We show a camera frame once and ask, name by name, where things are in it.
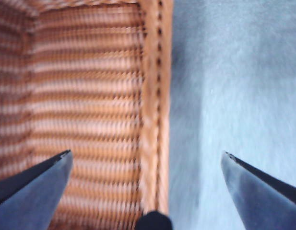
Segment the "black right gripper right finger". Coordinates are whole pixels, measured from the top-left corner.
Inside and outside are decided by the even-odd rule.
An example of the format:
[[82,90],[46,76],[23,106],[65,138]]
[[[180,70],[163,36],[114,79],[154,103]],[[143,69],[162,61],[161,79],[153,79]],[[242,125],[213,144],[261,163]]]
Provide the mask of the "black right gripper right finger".
[[296,230],[296,187],[225,152],[221,168],[247,230]]

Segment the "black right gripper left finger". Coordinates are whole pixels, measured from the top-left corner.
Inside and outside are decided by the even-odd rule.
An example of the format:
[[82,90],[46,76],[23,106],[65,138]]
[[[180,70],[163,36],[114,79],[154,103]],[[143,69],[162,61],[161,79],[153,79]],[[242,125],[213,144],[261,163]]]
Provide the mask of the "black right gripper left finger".
[[46,230],[68,184],[71,150],[0,181],[0,230]]

